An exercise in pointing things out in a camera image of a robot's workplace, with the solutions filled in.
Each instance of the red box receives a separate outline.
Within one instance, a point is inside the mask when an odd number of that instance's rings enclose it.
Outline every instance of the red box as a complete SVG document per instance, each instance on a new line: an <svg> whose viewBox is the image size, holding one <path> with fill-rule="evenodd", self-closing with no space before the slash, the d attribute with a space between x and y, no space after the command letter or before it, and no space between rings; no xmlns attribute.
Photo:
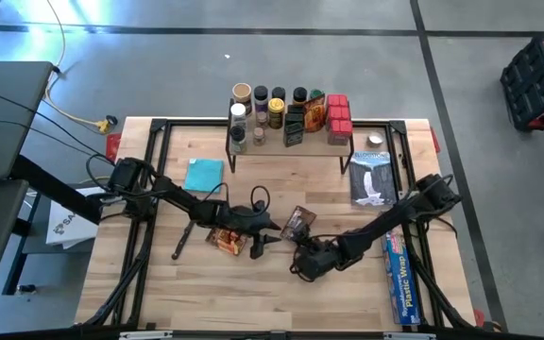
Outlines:
<svg viewBox="0 0 544 340"><path fill-rule="evenodd" d="M327 109L327 129L333 120L351 120L349 107L331 106Z"/></svg>
<svg viewBox="0 0 544 340"><path fill-rule="evenodd" d="M348 97L345 94L327 95L327 107L331 107L331 106L339 106L339 107L349 106Z"/></svg>
<svg viewBox="0 0 544 340"><path fill-rule="evenodd" d="M347 145L352 134L352 125L349 120L333 120L329 128L330 145Z"/></svg>

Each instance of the white bottle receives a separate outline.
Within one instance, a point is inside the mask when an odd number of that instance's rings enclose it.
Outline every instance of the white bottle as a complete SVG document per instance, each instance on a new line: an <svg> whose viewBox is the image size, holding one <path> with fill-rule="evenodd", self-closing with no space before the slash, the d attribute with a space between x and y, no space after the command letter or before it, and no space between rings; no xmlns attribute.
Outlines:
<svg viewBox="0 0 544 340"><path fill-rule="evenodd" d="M230 107L232 117L230 127L241 127L247 131L247 108L241 103L236 103Z"/></svg>

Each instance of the teal notepad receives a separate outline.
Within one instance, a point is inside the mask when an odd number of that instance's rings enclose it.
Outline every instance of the teal notepad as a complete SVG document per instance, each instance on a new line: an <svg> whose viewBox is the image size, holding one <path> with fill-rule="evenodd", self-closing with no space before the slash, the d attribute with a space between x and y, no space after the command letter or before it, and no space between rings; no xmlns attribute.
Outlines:
<svg viewBox="0 0 544 340"><path fill-rule="evenodd" d="M210 192L222 181L223 169L224 162L220 160L190 159L184 189L204 193Z"/></svg>

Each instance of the wooden table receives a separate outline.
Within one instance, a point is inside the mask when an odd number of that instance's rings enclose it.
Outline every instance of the wooden table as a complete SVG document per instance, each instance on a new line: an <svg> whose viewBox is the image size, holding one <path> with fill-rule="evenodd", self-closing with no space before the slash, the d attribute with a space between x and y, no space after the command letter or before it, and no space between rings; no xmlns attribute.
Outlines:
<svg viewBox="0 0 544 340"><path fill-rule="evenodd" d="M118 157L144 156L150 121L145 117L126 120ZM406 126L416 177L438 173L428 121L407 120ZM225 160L226 131L225 127L173 127L165 175L182 185L191 158ZM354 131L356 151L369 149L365 144L368 132L365 128ZM155 166L159 148L154 152ZM231 204L248 204L251 188L264 185L272 199L269 211L281 226L296 205L317 213L313 233L358 228L379 213L350 204L349 174L340 175L335 157L241 156L235 174L225 163L223 180L229 184ZM156 322L158 329L209 331L400 330L393 322L379 241L350 269L333 270L316 282L307 283L289 273L293 244L268 245L264 255L253 261L248 249L234 257L206 244L208 230L198 227L193 229L179 259L172 261L171 254L187 223L186 213L165 202L160 204L141 325ZM76 322L92 316L118 282L128 230L129 220L123 217L100 224ZM432 223L428 238L439 286L461 315L473 323L454 233L441 223ZM427 290L420 289L425 311L431 318ZM128 291L126 317L133 287Z"/></svg>

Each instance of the yellow cable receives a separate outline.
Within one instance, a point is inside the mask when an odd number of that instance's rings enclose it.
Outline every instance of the yellow cable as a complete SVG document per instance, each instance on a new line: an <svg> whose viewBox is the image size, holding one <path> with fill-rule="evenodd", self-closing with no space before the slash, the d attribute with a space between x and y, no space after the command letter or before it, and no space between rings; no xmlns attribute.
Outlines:
<svg viewBox="0 0 544 340"><path fill-rule="evenodd" d="M47 0L47 5L49 5L49 7L52 9L52 12L54 13L54 16L56 17L56 21L58 22L58 26L60 27L60 33L62 35L62 52L60 53L60 58L58 60L58 63L56 64L56 67L60 68L60 65L62 64L62 60L64 59L64 54L66 53L66 36L64 35L64 28L62 27L62 22L60 21L60 17L56 13L56 10L54 9L54 6L50 2L50 0ZM81 124L87 124L87 125L95 126L95 127L98 128L100 133L107 134L111 129L111 123L108 120L92 122L92 121L89 121L89 120L86 120L86 119L83 119L83 118L75 117L71 113L68 113L65 110L59 108L54 103L54 100L52 100L52 97L51 97L51 91L52 91L52 88L54 87L54 84L58 80L58 78L56 78L56 80L52 81L52 78L54 77L54 74L56 74L56 73L52 73L50 75L50 77L47 79L47 87L45 88L45 99L44 99L43 102L45 104L49 105L52 109L54 109L58 113L66 116L67 118L72 119L72 120L74 120L76 122L79 122Z"/></svg>

